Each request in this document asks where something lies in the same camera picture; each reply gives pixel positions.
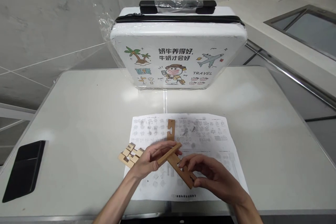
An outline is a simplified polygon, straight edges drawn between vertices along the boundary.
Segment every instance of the black phone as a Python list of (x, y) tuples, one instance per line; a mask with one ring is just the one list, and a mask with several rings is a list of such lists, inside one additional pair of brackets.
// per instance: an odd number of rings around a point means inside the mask
[(16, 154), (2, 202), (32, 193), (42, 161), (45, 140), (21, 146)]

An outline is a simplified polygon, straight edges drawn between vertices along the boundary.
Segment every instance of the left hand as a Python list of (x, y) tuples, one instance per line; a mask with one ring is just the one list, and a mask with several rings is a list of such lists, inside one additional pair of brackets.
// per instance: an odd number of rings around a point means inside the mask
[[(166, 154), (171, 147), (174, 147), (175, 145), (175, 141), (162, 141), (148, 146), (128, 173), (131, 173), (139, 179), (143, 179), (149, 173), (157, 171), (159, 169), (159, 158)], [(182, 155), (180, 150), (177, 150), (175, 153), (176, 155)]]

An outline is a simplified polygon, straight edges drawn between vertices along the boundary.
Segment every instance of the airplane illustration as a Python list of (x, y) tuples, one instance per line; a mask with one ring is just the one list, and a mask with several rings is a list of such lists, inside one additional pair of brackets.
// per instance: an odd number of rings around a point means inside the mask
[(216, 59), (222, 57), (224, 54), (218, 54), (216, 56), (211, 56), (209, 54), (203, 54), (204, 57), (208, 58), (207, 60), (203, 61), (203, 62), (198, 62), (198, 64), (200, 65), (200, 67), (203, 64), (209, 63), (209, 68), (213, 65), (213, 63), (215, 62)]

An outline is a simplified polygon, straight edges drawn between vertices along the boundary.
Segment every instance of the wooden puzzle piece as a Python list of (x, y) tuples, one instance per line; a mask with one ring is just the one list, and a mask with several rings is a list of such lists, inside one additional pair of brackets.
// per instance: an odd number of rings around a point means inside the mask
[(168, 119), (168, 129), (170, 130), (172, 128), (172, 131), (167, 132), (167, 141), (175, 141), (175, 120)]
[[(167, 132), (167, 140), (174, 141), (175, 138), (175, 120), (168, 120), (168, 129), (172, 128), (172, 133)], [(182, 170), (179, 168), (178, 164), (181, 161), (175, 152), (182, 146), (181, 143), (177, 143), (173, 148), (171, 148), (165, 155), (163, 155), (157, 162), (159, 165), (163, 164), (165, 161), (168, 161), (174, 170), (179, 174), (187, 186), (191, 189), (194, 186), (196, 176), (188, 171), (188, 168), (184, 166)]]
[(133, 149), (134, 149), (134, 147), (135, 147), (135, 144), (133, 144), (133, 143), (129, 143), (129, 144), (127, 145), (126, 149), (128, 149), (130, 152), (132, 152)]
[(141, 157), (141, 155), (143, 154), (144, 150), (143, 149), (133, 149), (133, 152), (138, 156)]
[(131, 152), (128, 150), (128, 149), (125, 149), (122, 154), (125, 156), (125, 157), (128, 157), (128, 155), (130, 154)]
[(182, 170), (179, 168), (178, 164), (181, 161), (176, 154), (171, 154), (168, 158), (167, 161), (169, 164), (174, 168), (174, 170), (179, 174), (181, 179), (187, 184), (189, 189), (193, 188), (194, 182), (197, 179), (197, 177), (191, 172), (188, 171), (187, 166), (184, 166)]
[(128, 157), (133, 163), (136, 163), (139, 160), (139, 157), (136, 155), (130, 154)]
[(123, 162), (125, 165), (127, 165), (129, 168), (132, 168), (133, 165), (139, 160), (139, 157), (143, 154), (142, 149), (135, 149), (135, 144), (129, 143), (126, 147), (126, 149), (119, 154), (118, 159)]
[(131, 160), (128, 160), (122, 153), (119, 154), (118, 159), (127, 165), (129, 168), (132, 168), (134, 163)]

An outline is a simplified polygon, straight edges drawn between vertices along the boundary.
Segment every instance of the paper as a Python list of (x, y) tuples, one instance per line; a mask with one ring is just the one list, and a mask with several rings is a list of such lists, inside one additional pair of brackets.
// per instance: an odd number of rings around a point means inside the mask
[[(133, 117), (129, 142), (136, 149), (146, 149), (154, 142), (167, 139), (168, 119), (175, 120), (175, 141), (180, 142), (183, 156), (200, 153), (221, 162), (248, 192), (245, 177), (225, 117), (211, 114), (153, 114)], [(126, 166), (124, 176), (130, 169)], [(203, 176), (195, 171), (196, 177)], [(203, 188), (191, 190), (165, 162), (150, 173), (136, 189), (132, 200), (212, 201), (219, 200)]]

